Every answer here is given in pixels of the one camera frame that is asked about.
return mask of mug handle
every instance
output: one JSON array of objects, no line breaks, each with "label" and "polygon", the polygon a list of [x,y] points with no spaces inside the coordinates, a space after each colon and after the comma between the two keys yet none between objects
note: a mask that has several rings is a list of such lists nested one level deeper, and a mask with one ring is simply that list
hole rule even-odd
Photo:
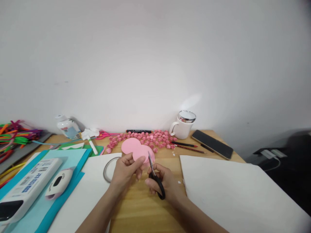
[{"label": "mug handle", "polygon": [[178,125],[178,122],[173,122],[172,123],[172,125],[171,125],[171,127],[169,128],[169,134],[171,135],[171,136],[174,136],[175,135],[175,132],[173,132],[173,129],[174,129],[174,126],[175,125]]}]

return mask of black scissor handle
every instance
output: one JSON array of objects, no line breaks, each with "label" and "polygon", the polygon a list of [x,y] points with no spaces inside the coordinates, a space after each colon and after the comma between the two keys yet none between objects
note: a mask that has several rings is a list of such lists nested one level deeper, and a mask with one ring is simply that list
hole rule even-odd
[{"label": "black scissor handle", "polygon": [[165,199],[165,191],[164,191],[164,187],[163,187],[163,185],[162,185],[162,182],[161,182],[160,178],[159,178],[158,176],[154,176],[154,175],[152,174],[152,172],[149,174],[149,178],[155,180],[155,181],[158,183],[158,185],[159,185],[159,187],[160,187],[160,189],[161,189],[161,193],[162,193],[162,195],[161,195],[159,192],[157,192],[157,193],[158,193],[158,196],[159,196],[159,198],[160,198],[161,200],[164,200],[164,199]]}]

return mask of wire ring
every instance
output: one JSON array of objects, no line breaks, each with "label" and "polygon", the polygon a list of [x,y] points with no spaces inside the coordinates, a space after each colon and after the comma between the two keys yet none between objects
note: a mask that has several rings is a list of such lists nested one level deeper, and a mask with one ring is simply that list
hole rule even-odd
[{"label": "wire ring", "polygon": [[106,174],[107,167],[109,166],[109,164],[110,164],[112,161],[114,161],[115,159],[118,159],[118,158],[121,158],[121,157],[115,157],[115,158],[111,159],[111,160],[106,164],[106,166],[105,166],[105,168],[104,168],[104,172],[103,172],[104,179],[105,179],[105,181],[107,181],[108,183],[111,183],[111,179],[110,179],[110,178],[107,176],[107,174]]}]

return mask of glue stick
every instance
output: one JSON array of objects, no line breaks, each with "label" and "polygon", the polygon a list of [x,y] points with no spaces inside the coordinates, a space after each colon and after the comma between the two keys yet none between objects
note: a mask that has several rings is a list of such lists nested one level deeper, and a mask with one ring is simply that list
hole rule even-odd
[{"label": "glue stick", "polygon": [[59,128],[63,135],[71,140],[81,138],[81,130],[73,119],[67,118],[64,115],[58,115],[55,118],[58,121],[57,128]]}]

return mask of white mug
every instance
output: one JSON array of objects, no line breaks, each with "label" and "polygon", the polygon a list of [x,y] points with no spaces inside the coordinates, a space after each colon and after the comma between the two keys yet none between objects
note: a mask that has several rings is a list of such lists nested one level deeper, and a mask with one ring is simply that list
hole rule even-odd
[{"label": "white mug", "polygon": [[190,111],[180,111],[177,119],[172,123],[169,129],[169,134],[178,139],[185,139],[188,137],[191,127],[196,119],[196,115]]}]

